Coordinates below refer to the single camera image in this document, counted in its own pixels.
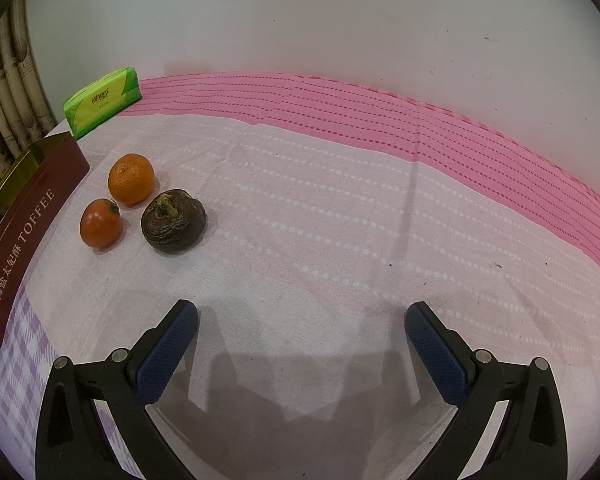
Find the far red tomato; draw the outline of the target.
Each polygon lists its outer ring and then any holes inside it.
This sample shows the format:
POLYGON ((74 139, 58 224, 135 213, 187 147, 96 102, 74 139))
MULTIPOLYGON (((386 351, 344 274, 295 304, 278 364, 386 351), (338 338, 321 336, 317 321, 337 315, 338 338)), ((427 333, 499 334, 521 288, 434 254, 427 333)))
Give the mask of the far red tomato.
POLYGON ((122 234, 122 219, 118 205, 108 198, 93 200, 83 211, 80 225, 82 242, 94 249, 105 249, 122 234))

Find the green tissue pack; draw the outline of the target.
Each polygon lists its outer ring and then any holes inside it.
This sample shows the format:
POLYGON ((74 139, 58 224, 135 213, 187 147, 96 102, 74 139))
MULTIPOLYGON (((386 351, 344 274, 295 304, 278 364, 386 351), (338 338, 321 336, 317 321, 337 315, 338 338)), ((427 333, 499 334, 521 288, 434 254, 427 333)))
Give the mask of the green tissue pack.
POLYGON ((101 76, 62 104, 73 137, 80 140, 142 98, 134 67, 122 67, 101 76))

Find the gold toffee tin box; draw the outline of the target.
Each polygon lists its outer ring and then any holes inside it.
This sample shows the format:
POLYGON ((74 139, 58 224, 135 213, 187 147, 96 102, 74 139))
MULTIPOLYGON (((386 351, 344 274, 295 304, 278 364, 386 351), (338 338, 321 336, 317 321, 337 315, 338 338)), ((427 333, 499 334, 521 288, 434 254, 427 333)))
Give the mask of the gold toffee tin box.
POLYGON ((71 133, 31 146, 38 161, 8 202, 0 221, 0 348, 12 305, 31 259, 50 224, 90 169, 71 133))

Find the pink purple checkered tablecloth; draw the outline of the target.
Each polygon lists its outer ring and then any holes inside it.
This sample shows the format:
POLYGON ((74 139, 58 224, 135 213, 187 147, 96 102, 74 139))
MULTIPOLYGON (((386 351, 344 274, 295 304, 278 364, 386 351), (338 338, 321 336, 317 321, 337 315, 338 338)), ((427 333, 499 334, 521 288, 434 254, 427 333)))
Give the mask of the pink purple checkered tablecloth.
POLYGON ((34 475, 50 366, 129 347, 176 300, 196 346, 150 408, 201 479, 404 479, 453 410, 403 329, 422 300, 474 348, 553 369, 568 472, 600 455, 600 198, 505 136, 425 103, 279 74, 146 80, 80 141, 90 172, 38 246, 0 348, 0 447, 34 475), (123 155, 155 187, 108 190, 123 155), (207 211, 166 254, 140 218, 181 188, 207 211), (115 202, 94 249, 85 208, 115 202))

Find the orange mandarin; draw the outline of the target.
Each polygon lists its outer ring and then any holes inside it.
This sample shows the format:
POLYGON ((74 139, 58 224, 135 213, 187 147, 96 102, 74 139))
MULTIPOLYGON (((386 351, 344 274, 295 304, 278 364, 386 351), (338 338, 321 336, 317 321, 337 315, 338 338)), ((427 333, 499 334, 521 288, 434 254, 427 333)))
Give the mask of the orange mandarin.
POLYGON ((152 193, 155 187, 154 167, 143 155, 123 155, 109 170, 107 185, 117 202, 134 206, 152 193))

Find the dark fruit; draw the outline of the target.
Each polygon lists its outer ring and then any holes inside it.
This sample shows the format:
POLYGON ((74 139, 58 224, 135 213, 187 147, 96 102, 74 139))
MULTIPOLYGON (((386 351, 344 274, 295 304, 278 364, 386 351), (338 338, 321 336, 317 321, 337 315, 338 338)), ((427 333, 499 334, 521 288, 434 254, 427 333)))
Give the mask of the dark fruit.
POLYGON ((157 195, 140 218, 140 229, 146 242, 166 254, 184 252, 194 246, 206 225, 204 205, 181 188, 157 195))

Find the beige patterned curtain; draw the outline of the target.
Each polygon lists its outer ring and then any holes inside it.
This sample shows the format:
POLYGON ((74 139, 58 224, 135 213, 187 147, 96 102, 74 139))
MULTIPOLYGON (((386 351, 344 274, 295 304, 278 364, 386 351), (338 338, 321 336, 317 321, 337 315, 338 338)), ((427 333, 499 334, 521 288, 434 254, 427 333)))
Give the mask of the beige patterned curtain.
POLYGON ((57 125, 32 52, 26 0, 0 17, 0 177, 57 125))

